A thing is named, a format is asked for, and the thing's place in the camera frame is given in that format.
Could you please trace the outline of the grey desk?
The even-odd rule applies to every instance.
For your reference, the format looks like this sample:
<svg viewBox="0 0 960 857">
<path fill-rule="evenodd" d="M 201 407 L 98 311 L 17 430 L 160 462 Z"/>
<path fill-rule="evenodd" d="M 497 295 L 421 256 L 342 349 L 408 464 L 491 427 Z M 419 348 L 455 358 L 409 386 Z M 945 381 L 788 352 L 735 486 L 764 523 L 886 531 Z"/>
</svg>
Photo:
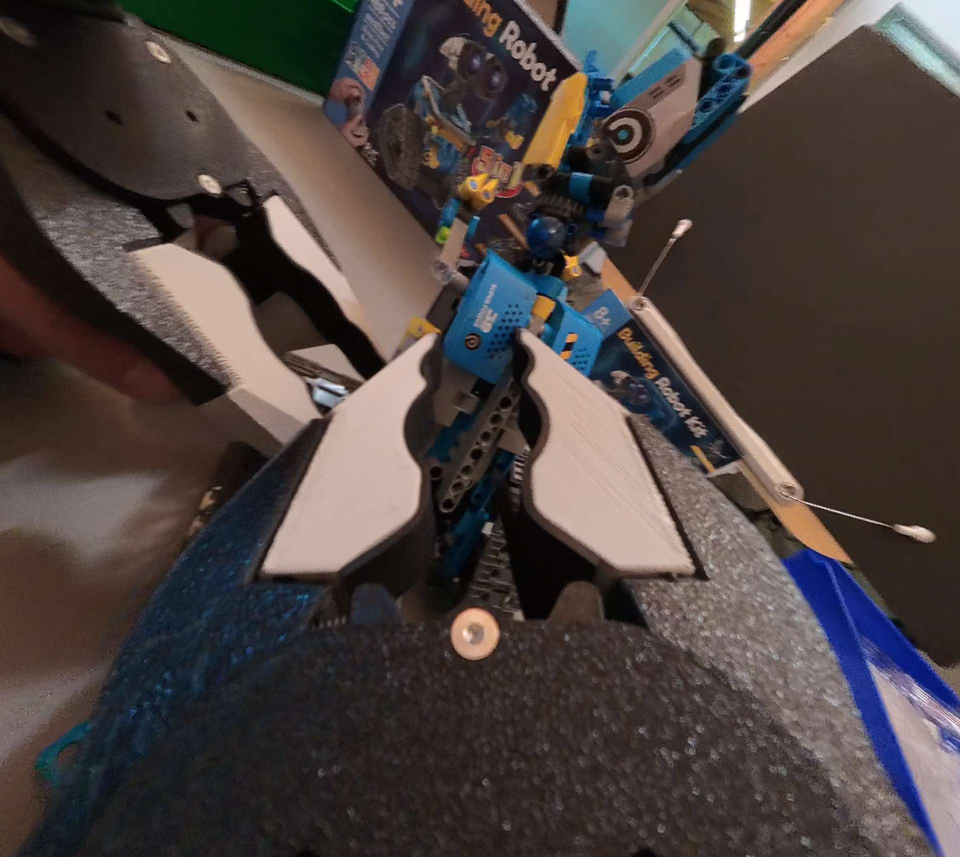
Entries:
<svg viewBox="0 0 960 857">
<path fill-rule="evenodd" d="M 305 204 L 391 355 L 437 294 L 426 233 L 317 95 L 171 42 Z M 2 363 L 1 850 L 42 816 L 37 755 L 87 719 L 228 447 L 191 407 L 135 404 L 54 361 Z"/>
</svg>

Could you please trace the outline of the small robot kit box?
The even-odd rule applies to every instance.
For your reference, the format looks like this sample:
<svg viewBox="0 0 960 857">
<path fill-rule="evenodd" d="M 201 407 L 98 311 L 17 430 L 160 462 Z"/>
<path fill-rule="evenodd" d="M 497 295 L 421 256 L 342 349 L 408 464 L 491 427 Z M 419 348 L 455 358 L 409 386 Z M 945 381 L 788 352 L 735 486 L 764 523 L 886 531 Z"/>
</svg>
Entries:
<svg viewBox="0 0 960 857">
<path fill-rule="evenodd" d="M 611 290 L 582 313 L 603 338 L 589 374 L 594 384 L 629 413 L 647 419 L 703 473 L 740 460 L 700 398 Z"/>
</svg>

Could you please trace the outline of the clear plastic bags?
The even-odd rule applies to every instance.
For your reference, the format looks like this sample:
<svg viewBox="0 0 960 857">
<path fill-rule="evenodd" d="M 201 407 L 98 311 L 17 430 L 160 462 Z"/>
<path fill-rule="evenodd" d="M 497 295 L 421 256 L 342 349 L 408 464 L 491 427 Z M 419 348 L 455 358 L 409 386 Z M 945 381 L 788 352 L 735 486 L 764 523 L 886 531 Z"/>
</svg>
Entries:
<svg viewBox="0 0 960 857">
<path fill-rule="evenodd" d="M 930 693 L 893 655 L 878 652 L 883 674 L 893 688 L 888 712 L 918 794 L 930 817 L 958 822 L 958 710 Z"/>
</svg>

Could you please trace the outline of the large black board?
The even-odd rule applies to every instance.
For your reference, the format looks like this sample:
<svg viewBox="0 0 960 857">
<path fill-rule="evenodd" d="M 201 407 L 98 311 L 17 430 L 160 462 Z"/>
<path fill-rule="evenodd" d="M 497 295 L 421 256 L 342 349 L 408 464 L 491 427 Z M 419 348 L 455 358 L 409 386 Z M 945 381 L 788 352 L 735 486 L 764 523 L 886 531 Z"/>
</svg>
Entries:
<svg viewBox="0 0 960 857">
<path fill-rule="evenodd" d="M 959 103 L 860 27 L 643 203 L 614 264 L 931 659 L 959 654 Z"/>
</svg>

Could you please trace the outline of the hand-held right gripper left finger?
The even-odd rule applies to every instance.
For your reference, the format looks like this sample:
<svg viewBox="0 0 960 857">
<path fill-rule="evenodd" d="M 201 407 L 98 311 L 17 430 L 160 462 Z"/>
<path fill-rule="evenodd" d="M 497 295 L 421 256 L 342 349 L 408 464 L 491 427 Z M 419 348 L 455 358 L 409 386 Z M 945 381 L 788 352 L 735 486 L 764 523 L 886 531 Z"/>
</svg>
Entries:
<svg viewBox="0 0 960 857">
<path fill-rule="evenodd" d="M 318 422 L 261 579 L 417 583 L 436 535 L 426 453 L 442 359 L 441 337 L 421 337 Z"/>
</svg>

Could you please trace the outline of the green plastic bin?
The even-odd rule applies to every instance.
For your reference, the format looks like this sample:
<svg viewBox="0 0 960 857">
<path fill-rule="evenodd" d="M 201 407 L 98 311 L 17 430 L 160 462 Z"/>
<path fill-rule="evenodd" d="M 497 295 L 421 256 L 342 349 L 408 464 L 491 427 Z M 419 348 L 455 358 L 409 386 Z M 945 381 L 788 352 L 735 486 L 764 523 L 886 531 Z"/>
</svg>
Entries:
<svg viewBox="0 0 960 857">
<path fill-rule="evenodd" d="M 115 0 L 165 35 L 324 96 L 358 0 Z"/>
</svg>

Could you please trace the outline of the person's left hand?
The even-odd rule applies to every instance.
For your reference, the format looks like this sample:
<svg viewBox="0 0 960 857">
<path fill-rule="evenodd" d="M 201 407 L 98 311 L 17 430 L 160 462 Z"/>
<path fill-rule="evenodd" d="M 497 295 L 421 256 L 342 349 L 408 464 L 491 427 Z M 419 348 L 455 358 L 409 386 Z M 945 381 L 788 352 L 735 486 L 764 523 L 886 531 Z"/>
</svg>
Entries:
<svg viewBox="0 0 960 857">
<path fill-rule="evenodd" d="M 1 258 L 4 359 L 56 360 L 129 399 L 172 404 L 184 396 L 145 355 L 60 309 Z"/>
</svg>

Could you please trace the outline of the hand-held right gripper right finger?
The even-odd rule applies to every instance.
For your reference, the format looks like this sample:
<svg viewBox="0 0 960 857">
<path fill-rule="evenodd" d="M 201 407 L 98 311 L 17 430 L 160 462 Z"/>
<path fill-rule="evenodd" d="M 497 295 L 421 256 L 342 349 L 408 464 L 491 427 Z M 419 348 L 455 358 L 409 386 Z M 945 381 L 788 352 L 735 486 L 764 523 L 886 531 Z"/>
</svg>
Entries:
<svg viewBox="0 0 960 857">
<path fill-rule="evenodd" d="M 628 411 L 531 333 L 518 334 L 518 391 L 532 521 L 602 573 L 693 576 Z"/>
</svg>

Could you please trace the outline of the blue tracked toy robot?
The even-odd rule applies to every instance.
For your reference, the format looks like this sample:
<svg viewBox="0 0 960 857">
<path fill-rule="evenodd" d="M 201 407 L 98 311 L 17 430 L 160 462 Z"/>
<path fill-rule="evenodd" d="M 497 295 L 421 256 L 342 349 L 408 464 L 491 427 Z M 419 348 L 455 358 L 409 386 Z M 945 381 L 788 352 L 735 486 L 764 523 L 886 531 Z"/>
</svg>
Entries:
<svg viewBox="0 0 960 857">
<path fill-rule="evenodd" d="M 581 253 L 624 244 L 639 205 L 737 119 L 753 68 L 717 39 L 701 55 L 673 49 L 619 86 L 595 51 L 582 72 L 582 118 L 558 166 L 527 167 L 519 199 L 478 226 L 454 204 L 435 264 L 443 289 L 407 332 L 440 336 L 443 352 L 427 452 L 438 515 L 427 581 L 443 603 L 466 593 L 507 496 L 520 499 L 528 445 L 514 335 L 532 331 L 591 378 L 603 337 L 583 311 L 604 291 Z"/>
</svg>

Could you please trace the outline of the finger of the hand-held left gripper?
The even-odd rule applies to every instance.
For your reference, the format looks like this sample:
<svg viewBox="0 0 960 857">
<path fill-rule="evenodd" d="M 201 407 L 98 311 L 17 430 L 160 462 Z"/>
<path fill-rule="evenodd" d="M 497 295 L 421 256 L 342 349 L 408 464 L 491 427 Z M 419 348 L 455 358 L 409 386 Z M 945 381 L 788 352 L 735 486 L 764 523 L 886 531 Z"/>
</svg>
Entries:
<svg viewBox="0 0 960 857">
<path fill-rule="evenodd" d="M 260 316 L 268 323 L 268 344 L 278 352 L 312 347 L 311 328 L 354 371 L 384 368 L 346 277 L 277 194 L 247 217 L 247 294 L 255 308 L 270 307 Z"/>
<path fill-rule="evenodd" d="M 199 406 L 207 418 L 252 447 L 286 446 L 318 419 L 304 381 L 269 347 L 222 264 L 174 243 L 131 258 L 224 372 L 222 393 Z"/>
</svg>

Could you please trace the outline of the large robot kit box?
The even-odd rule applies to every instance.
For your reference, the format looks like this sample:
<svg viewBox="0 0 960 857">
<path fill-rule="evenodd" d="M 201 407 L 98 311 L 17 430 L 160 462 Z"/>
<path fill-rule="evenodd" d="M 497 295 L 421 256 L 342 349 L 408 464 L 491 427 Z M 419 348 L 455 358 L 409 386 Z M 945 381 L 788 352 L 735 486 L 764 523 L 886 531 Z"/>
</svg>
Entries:
<svg viewBox="0 0 960 857">
<path fill-rule="evenodd" d="M 587 77 L 525 0 L 360 0 L 325 114 L 443 244 L 559 165 Z"/>
</svg>

